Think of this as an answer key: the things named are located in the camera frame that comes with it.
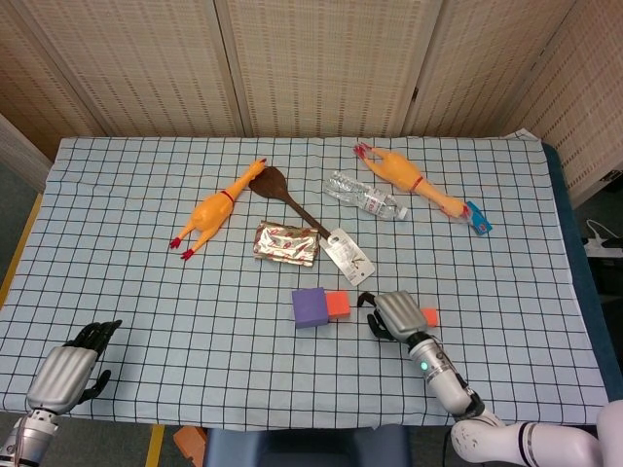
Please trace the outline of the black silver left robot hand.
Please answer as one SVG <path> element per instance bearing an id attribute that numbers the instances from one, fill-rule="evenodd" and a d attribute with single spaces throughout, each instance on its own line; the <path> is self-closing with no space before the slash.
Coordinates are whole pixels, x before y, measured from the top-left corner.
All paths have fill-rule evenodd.
<path id="1" fill-rule="evenodd" d="M 55 347 L 46 358 L 28 390 L 26 401 L 33 410 L 56 415 L 100 395 L 112 372 L 104 370 L 88 386 L 92 371 L 122 320 L 93 322 L 74 339 Z"/>

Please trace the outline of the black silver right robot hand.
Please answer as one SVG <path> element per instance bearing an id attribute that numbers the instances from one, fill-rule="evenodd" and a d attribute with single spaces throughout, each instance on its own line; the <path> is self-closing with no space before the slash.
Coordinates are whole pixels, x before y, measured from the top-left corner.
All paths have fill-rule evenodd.
<path id="1" fill-rule="evenodd" d="M 364 292 L 357 299 L 357 307 L 365 304 L 374 308 L 367 314 L 367 322 L 376 338 L 406 343 L 410 347 L 425 339 L 426 318 L 408 292 L 395 291 L 378 296 Z"/>

